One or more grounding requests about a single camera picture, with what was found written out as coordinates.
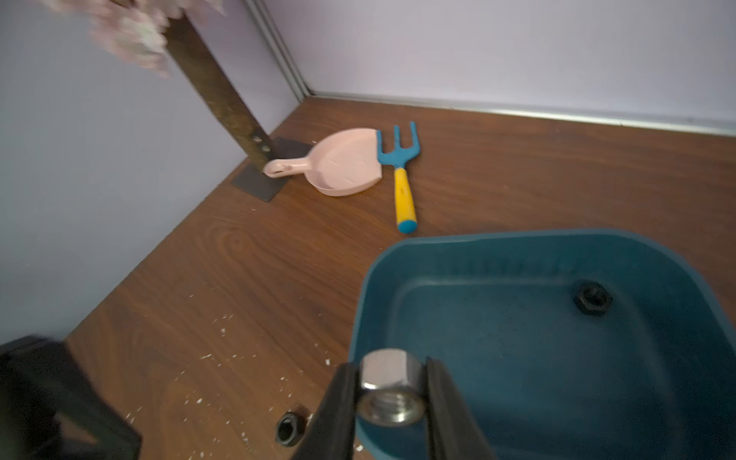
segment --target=dustpan handle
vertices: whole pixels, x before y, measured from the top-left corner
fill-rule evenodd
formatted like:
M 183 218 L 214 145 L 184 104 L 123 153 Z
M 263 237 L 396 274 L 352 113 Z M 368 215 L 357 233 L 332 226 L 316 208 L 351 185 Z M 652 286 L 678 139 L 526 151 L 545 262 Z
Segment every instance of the dustpan handle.
M 263 167 L 263 173 L 268 177 L 285 177 L 302 174 L 312 169 L 311 161 L 307 157 L 293 160 L 271 160 Z

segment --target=wood grain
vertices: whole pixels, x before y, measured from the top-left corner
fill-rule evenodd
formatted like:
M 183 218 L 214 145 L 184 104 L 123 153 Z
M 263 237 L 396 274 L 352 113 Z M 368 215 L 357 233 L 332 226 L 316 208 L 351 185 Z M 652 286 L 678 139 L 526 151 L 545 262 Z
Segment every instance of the wood grain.
M 415 236 L 634 231 L 688 259 L 736 319 L 736 139 L 327 99 L 276 135 L 375 127 L 390 144 L 410 120 Z M 71 334 L 99 392 L 135 418 L 143 460 L 293 453 L 275 423 L 316 409 L 347 357 L 364 275 L 403 238 L 383 174 L 343 198 L 296 177 L 270 203 L 225 181 Z

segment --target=metal base plate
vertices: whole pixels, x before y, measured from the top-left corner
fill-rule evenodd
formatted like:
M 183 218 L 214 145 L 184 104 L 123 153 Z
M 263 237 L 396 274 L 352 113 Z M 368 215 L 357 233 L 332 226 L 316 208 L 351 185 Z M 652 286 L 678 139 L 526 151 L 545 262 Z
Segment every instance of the metal base plate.
M 312 148 L 311 144 L 293 141 L 291 139 L 274 139 L 275 156 L 278 158 L 301 158 L 307 156 Z M 258 167 L 249 163 L 243 171 L 233 179 L 232 184 L 242 191 L 265 202 L 271 201 L 281 188 L 289 181 L 288 177 L 272 179 L 258 170 Z

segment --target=hex nut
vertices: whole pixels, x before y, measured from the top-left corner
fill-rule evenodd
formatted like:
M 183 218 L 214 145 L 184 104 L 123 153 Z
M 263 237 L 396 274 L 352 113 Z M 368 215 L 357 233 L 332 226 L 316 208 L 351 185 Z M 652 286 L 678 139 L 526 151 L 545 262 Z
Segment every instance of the hex nut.
M 294 412 L 286 412 L 276 424 L 276 442 L 293 447 L 304 436 L 307 423 L 304 417 Z
M 425 412 L 425 369 L 404 350 L 384 348 L 361 361 L 357 412 L 379 426 L 404 426 Z
M 613 297 L 598 283 L 586 282 L 575 295 L 575 305 L 586 315 L 603 316 L 611 308 Z

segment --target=teal plastic tray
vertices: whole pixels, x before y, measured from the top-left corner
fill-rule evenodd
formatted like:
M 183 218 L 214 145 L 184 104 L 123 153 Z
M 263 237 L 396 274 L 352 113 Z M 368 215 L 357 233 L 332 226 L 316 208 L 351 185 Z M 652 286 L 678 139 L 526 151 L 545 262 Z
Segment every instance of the teal plastic tray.
M 586 316 L 582 281 L 610 311 Z M 368 272 L 350 360 L 442 359 L 501 460 L 736 458 L 736 334 L 659 244 L 617 230 L 413 238 Z M 358 419 L 377 460 L 425 459 L 424 422 Z

